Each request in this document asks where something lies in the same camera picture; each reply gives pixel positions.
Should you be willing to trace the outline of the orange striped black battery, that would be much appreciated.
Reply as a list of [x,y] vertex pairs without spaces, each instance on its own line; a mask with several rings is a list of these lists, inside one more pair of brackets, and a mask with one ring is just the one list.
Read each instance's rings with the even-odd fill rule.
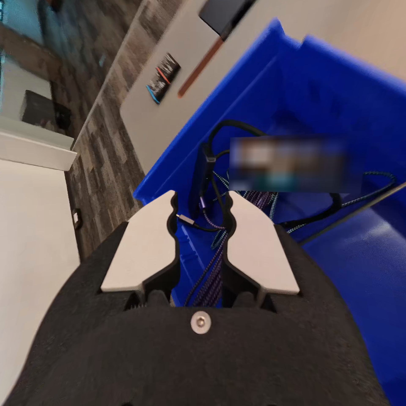
[[155,68],[162,79],[170,85],[179,73],[181,66],[175,58],[167,52]]

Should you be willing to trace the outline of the blue plastic bin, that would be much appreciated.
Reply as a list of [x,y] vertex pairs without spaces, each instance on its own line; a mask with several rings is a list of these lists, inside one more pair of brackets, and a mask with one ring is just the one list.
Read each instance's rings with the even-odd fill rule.
[[[312,37],[289,38],[278,20],[254,41],[136,188],[187,200],[199,145],[225,119],[278,136],[344,135],[365,171],[405,182],[405,83]],[[405,405],[405,188],[311,241],[362,202],[290,236],[334,283],[363,336],[389,402]]]

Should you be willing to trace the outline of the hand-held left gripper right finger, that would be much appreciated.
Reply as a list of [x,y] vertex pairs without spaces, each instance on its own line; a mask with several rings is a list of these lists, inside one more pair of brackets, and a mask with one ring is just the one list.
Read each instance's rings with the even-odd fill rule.
[[238,295],[251,292],[297,295],[300,288],[273,222],[235,191],[226,195],[230,231],[223,245],[223,287]]

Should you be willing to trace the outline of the black flat panel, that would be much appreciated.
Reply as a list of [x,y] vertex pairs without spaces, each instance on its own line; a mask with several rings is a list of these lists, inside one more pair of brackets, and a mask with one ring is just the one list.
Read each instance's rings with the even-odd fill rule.
[[225,41],[255,0],[208,0],[199,17]]

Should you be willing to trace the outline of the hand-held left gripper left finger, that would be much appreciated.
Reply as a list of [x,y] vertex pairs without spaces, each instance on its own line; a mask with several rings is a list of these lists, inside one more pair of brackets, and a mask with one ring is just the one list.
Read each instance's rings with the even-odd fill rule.
[[177,193],[169,190],[130,218],[102,292],[171,292],[180,280],[177,211]]

